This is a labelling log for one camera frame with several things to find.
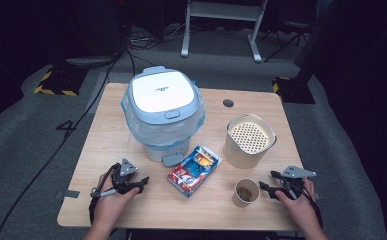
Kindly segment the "person's left hand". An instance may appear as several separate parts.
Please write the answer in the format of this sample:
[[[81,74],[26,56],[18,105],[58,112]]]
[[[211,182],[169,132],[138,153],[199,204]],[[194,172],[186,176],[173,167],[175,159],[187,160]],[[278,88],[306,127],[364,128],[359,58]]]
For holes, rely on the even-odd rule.
[[[115,193],[100,197],[94,211],[92,227],[112,229],[121,218],[125,208],[136,195]]]

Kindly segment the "cream container with perforated insert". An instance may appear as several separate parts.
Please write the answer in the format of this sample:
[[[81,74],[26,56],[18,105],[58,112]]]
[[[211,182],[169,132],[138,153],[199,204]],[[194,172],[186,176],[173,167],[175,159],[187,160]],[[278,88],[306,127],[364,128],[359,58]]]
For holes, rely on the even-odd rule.
[[[228,123],[226,132],[225,159],[239,169],[254,168],[277,141],[274,130],[254,114],[236,117]]]

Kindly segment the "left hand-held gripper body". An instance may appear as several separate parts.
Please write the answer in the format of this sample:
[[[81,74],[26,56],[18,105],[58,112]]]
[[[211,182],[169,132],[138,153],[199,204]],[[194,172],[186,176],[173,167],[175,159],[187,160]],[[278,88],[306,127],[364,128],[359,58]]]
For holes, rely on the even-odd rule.
[[[131,164],[127,159],[121,163],[115,164],[116,169],[112,175],[112,184],[114,189],[120,194],[126,194],[134,188],[141,188],[140,182],[132,182],[132,178],[138,171],[138,168]]]

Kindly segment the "black tripod stand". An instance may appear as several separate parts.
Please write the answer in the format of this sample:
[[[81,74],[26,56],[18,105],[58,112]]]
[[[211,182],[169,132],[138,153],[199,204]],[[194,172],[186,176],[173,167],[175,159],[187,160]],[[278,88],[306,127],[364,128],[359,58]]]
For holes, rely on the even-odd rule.
[[[311,34],[315,29],[315,22],[298,22],[298,21],[280,21],[277,25],[277,28],[274,30],[274,33],[278,36],[280,32],[285,34],[291,34],[292,37],[286,42],[282,42],[280,37],[279,40],[279,48],[271,53],[264,59],[264,62],[268,62],[270,59],[275,57],[279,52],[285,49],[292,42],[296,42],[296,45],[299,45],[300,39],[303,38],[305,42],[307,42],[306,36]]]

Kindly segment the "colourful printed carton box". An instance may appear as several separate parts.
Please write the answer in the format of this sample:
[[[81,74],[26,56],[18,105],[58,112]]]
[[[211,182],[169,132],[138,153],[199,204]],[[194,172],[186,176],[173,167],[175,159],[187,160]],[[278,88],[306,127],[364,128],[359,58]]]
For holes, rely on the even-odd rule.
[[[221,163],[222,158],[205,146],[194,150],[167,175],[167,180],[186,197],[192,196]]]

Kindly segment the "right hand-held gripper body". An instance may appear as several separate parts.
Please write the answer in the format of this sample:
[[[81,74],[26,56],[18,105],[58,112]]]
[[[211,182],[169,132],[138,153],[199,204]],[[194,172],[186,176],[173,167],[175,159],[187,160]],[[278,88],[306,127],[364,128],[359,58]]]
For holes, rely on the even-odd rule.
[[[296,200],[303,192],[303,179],[315,177],[316,175],[317,173],[314,171],[309,171],[294,165],[289,165],[280,174],[281,183],[284,190],[286,191],[286,195],[290,199]]]

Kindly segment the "white metal desk frame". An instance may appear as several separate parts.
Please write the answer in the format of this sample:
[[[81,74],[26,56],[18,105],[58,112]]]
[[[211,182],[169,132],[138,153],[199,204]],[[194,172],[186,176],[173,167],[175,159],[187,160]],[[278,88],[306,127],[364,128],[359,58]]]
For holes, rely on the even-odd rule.
[[[245,6],[187,0],[185,10],[185,32],[180,55],[184,58],[189,55],[190,22],[193,17],[238,20],[254,23],[253,32],[247,35],[247,41],[249,43],[254,61],[256,63],[260,63],[262,58],[256,44],[256,39],[264,17],[267,3],[268,0],[262,0],[262,3],[259,6]]]

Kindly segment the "grey tape piece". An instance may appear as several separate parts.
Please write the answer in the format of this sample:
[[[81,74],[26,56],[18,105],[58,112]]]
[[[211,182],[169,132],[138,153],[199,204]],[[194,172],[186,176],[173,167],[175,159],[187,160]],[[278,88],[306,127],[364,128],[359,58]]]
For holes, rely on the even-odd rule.
[[[58,191],[55,194],[55,198],[60,200],[64,200],[65,198],[77,198],[79,194],[80,194],[79,191],[73,191],[73,190]]]

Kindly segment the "white blue rice cooker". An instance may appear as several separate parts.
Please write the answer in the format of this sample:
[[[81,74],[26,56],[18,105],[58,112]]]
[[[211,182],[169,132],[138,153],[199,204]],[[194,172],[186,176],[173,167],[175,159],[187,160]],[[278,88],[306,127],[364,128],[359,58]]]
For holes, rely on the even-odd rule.
[[[184,73],[164,66],[144,69],[129,83],[132,86],[134,103],[140,110],[138,116],[145,120],[147,114],[160,112],[167,119],[179,117],[184,106],[193,104],[194,93],[190,82],[195,85]],[[183,161],[191,138],[165,149],[140,144],[150,160],[172,167]]]

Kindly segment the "brown paper cup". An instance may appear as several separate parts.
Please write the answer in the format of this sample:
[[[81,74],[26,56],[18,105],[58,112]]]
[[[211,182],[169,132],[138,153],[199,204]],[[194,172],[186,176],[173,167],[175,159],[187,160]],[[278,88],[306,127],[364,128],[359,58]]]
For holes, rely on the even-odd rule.
[[[256,202],[260,197],[260,188],[252,179],[243,178],[236,182],[232,196],[233,203],[244,208]]]

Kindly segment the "translucent blue bin liner bag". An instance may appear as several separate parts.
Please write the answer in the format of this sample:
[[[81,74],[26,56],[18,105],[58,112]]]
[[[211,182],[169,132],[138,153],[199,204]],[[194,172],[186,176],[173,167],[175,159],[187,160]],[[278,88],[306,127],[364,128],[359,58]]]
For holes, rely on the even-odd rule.
[[[171,148],[192,137],[204,124],[206,111],[200,89],[190,82],[194,93],[193,104],[183,107],[180,116],[167,119],[164,113],[149,113],[143,120],[134,103],[132,86],[129,85],[121,100],[126,123],[133,137],[141,144],[157,149]]]

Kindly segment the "person's right hand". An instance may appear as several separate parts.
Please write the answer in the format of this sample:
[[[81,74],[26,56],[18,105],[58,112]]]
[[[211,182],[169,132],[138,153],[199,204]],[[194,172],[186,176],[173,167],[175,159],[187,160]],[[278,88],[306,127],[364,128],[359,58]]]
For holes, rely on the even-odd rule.
[[[320,224],[310,200],[302,194],[296,200],[288,198],[282,191],[275,192],[278,199],[288,209],[293,221],[303,232],[320,230]]]

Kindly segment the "black yellow striped stand base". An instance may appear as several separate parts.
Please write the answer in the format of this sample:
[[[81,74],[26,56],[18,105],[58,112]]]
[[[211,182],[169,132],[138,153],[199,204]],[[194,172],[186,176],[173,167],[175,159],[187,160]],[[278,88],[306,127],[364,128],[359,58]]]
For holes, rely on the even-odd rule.
[[[34,92],[36,94],[78,96],[86,75],[86,69],[75,68],[64,72],[51,67],[42,77]]]
[[[295,78],[275,77],[272,79],[272,87],[283,103],[315,103],[308,85],[301,84]]]

